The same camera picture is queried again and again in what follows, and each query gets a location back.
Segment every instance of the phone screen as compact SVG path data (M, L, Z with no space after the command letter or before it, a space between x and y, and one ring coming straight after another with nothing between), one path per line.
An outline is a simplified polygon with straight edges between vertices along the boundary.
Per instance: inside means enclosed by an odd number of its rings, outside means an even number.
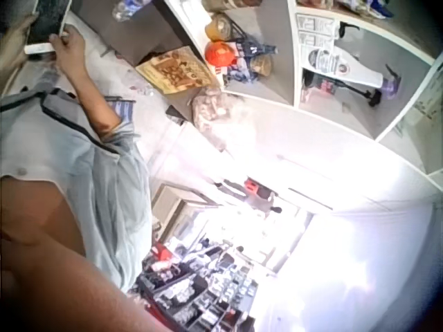
M38 0L37 20L29 30L28 45L48 43L49 35L59 35L71 0Z

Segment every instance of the wrist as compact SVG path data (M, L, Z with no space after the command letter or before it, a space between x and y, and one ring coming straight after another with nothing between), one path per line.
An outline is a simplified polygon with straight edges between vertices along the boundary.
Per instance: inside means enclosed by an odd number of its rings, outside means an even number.
M66 77L74 87L80 86L81 84L91 80L85 68L73 71L72 73L67 73Z

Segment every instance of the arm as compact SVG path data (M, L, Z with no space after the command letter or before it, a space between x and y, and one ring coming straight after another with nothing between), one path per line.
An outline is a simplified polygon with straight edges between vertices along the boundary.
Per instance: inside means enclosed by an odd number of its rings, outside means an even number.
M69 34L66 38L51 35L49 39L57 53L57 65L74 87L91 126L102 138L111 133L121 119L89 77L84 60L83 37L73 26L66 25L66 31Z
M17 280L18 309L34 331L170 331L27 220L2 224L1 268Z
M9 79L27 59L24 52L26 33L36 18L37 15L28 15L0 39L0 95L6 92Z

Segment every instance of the smartphone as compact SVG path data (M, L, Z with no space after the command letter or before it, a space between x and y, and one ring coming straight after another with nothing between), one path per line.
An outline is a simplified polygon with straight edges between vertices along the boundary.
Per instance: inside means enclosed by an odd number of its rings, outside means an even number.
M38 12L37 20L30 26L26 54L54 51L49 43L53 33L61 35L72 0L36 0L33 12Z

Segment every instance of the jar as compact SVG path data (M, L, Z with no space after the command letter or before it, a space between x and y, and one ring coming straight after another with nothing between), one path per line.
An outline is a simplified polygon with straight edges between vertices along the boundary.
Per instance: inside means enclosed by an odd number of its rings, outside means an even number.
M214 15L213 20L205 27L205 32L211 41L228 40L232 34L232 24L226 15Z

